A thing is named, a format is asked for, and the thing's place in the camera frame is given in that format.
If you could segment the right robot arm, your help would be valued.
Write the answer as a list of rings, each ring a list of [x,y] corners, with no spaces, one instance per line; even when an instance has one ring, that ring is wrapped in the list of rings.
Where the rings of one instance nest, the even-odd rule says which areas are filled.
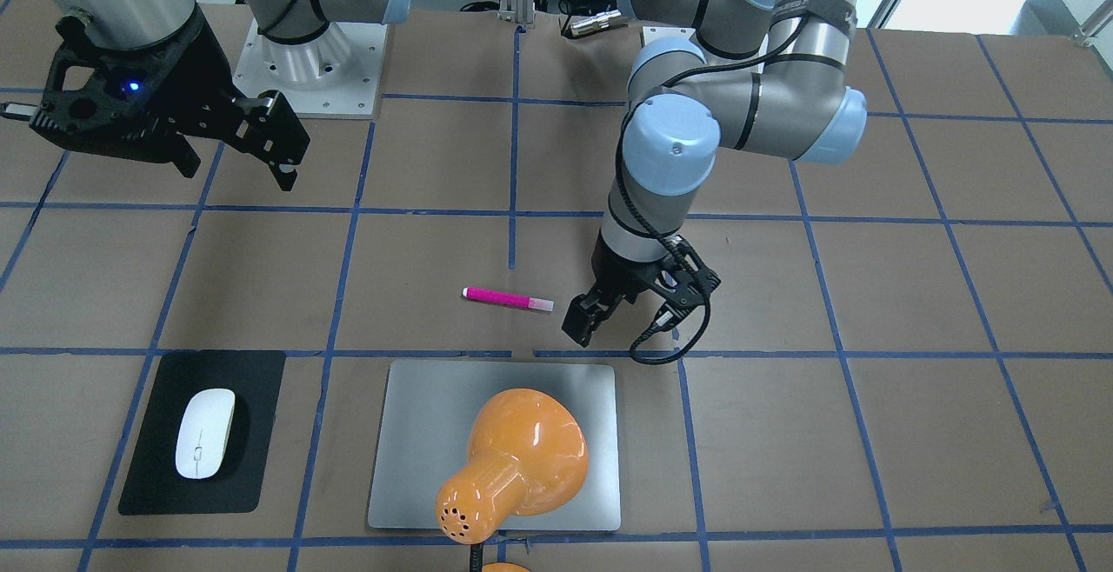
[[[344,23],[395,24],[412,0],[247,0],[270,88],[248,96],[196,0],[51,0],[61,11],[38,105],[8,102],[57,147],[198,171],[193,136],[252,155],[290,191],[311,145],[290,93],[359,80]]]

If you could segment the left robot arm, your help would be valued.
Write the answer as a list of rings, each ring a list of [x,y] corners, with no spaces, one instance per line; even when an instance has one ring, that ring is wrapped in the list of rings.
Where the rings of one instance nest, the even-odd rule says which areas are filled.
[[[630,355],[695,309],[719,275],[680,230],[720,149],[843,162],[865,132],[865,96],[846,83],[857,0],[617,0],[647,23],[689,28],[647,42],[626,85],[615,181],[591,258],[595,283],[562,331],[588,346],[620,303],[661,298]]]

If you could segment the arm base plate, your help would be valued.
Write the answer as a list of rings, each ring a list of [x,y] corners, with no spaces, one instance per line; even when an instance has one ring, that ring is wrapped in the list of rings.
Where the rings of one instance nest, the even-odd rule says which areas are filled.
[[[319,22],[296,14],[270,33],[253,26],[234,82],[243,93],[276,90],[302,119],[374,119],[390,24]]]
[[[751,56],[743,56],[743,53],[733,52],[733,50],[725,50],[723,48],[715,49],[711,45],[705,45],[698,34],[698,30],[692,28],[671,28],[671,26],[663,24],[646,24],[641,26],[639,30],[639,43],[641,48],[657,40],[667,40],[667,38],[672,37],[684,38],[684,40],[691,41],[693,45],[698,46],[698,48],[703,50],[706,55],[721,58],[723,61],[742,61],[743,58],[758,57],[759,55],[767,52],[767,49],[769,48],[768,34],[764,34],[762,42],[758,45],[758,48],[756,48]]]

